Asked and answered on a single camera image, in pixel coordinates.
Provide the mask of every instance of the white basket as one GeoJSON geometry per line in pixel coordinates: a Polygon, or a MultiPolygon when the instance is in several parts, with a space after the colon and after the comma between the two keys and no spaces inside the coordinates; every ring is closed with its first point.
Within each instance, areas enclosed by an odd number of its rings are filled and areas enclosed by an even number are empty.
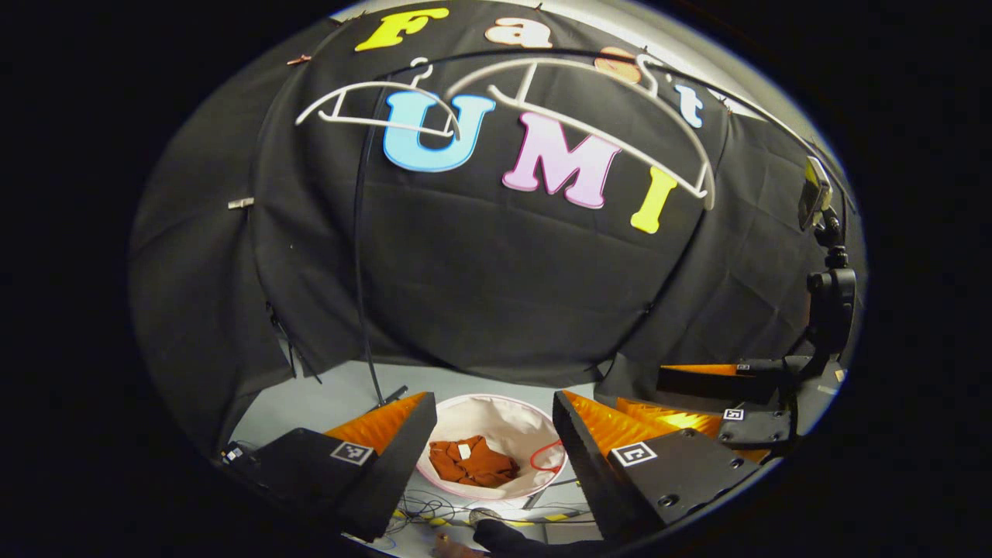
{"type": "Polygon", "coordinates": [[[534,457],[534,465],[558,467],[556,472],[531,467],[531,456],[557,440],[552,418],[534,405],[488,393],[459,395],[437,404],[437,424],[417,461],[417,470],[434,486],[462,497],[491,501],[525,497],[553,483],[568,462],[564,448],[557,445],[534,457]],[[512,457],[520,466],[517,478],[498,488],[442,481],[431,463],[430,442],[455,442],[472,436],[485,437],[491,450],[512,457]]]}

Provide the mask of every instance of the red cable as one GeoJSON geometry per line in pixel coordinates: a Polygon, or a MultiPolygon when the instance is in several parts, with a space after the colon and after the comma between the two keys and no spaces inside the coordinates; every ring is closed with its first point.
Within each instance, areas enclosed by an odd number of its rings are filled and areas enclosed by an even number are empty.
{"type": "Polygon", "coordinates": [[[560,445],[561,445],[561,440],[555,440],[554,442],[551,442],[550,444],[547,444],[546,446],[544,446],[540,450],[534,452],[534,454],[531,455],[531,467],[533,467],[534,469],[537,469],[538,471],[551,471],[553,473],[557,473],[561,469],[561,465],[559,465],[557,467],[552,467],[551,469],[545,469],[544,467],[538,467],[538,466],[534,465],[534,458],[540,452],[543,452],[544,450],[549,450],[549,449],[553,448],[554,446],[560,446],[560,445]]]}

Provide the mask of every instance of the blue letter u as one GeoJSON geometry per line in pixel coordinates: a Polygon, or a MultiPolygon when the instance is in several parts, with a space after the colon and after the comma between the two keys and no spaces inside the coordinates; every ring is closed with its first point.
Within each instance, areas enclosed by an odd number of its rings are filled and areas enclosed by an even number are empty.
{"type": "MultiPolygon", "coordinates": [[[[416,91],[400,91],[386,98],[393,108],[389,121],[410,126],[424,126],[428,108],[437,104],[433,99],[416,91]]],[[[482,117],[496,108],[496,103],[478,95],[459,95],[451,100],[458,109],[458,127],[461,139],[451,138],[442,149],[428,149],[421,145],[420,132],[392,126],[386,128],[383,150],[386,157],[398,166],[419,173],[443,173],[460,167],[475,150],[482,117]]]]}

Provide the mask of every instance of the letter m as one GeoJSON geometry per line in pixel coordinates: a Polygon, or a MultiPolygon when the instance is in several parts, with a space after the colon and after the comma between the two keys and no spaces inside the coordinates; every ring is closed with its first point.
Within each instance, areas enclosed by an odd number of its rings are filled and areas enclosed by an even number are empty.
{"type": "Polygon", "coordinates": [[[613,157],[620,148],[596,136],[588,136],[569,151],[564,130],[557,120],[534,112],[520,115],[527,127],[517,166],[503,175],[503,185],[513,190],[533,192],[538,188],[538,162],[545,171],[548,194],[555,194],[578,173],[575,184],[566,188],[566,200],[584,208],[603,207],[603,187],[613,157]]]}

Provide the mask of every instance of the yellow letter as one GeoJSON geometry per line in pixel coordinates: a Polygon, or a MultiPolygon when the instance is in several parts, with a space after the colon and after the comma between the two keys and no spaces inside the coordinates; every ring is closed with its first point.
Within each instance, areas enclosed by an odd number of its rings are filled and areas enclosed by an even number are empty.
{"type": "MultiPolygon", "coordinates": [[[[604,55],[619,55],[621,57],[630,57],[631,60],[634,59],[634,55],[628,53],[623,49],[617,49],[616,47],[606,47],[602,51],[599,51],[604,55]]],[[[610,59],[596,59],[593,63],[598,70],[602,70],[611,75],[615,75],[624,81],[630,83],[637,83],[641,80],[641,71],[637,69],[637,66],[633,64],[628,64],[625,62],[610,60],[610,59]]]]}
{"type": "Polygon", "coordinates": [[[552,44],[548,38],[552,30],[543,23],[520,18],[500,18],[496,27],[486,31],[486,39],[501,45],[520,45],[528,49],[549,49],[552,44]]]}
{"type": "Polygon", "coordinates": [[[403,12],[382,18],[382,25],[375,30],[368,41],[355,47],[355,52],[368,51],[370,49],[381,49],[383,47],[395,47],[403,43],[400,37],[401,31],[406,31],[407,35],[413,35],[424,28],[428,23],[428,18],[446,18],[447,8],[433,8],[430,10],[416,10],[413,12],[403,12]]]}
{"type": "Polygon", "coordinates": [[[651,168],[651,186],[648,188],[648,195],[641,204],[641,210],[630,216],[630,223],[634,228],[638,228],[654,234],[658,231],[658,217],[662,215],[662,208],[665,200],[669,198],[669,192],[679,183],[676,179],[665,174],[661,169],[651,168]]]}

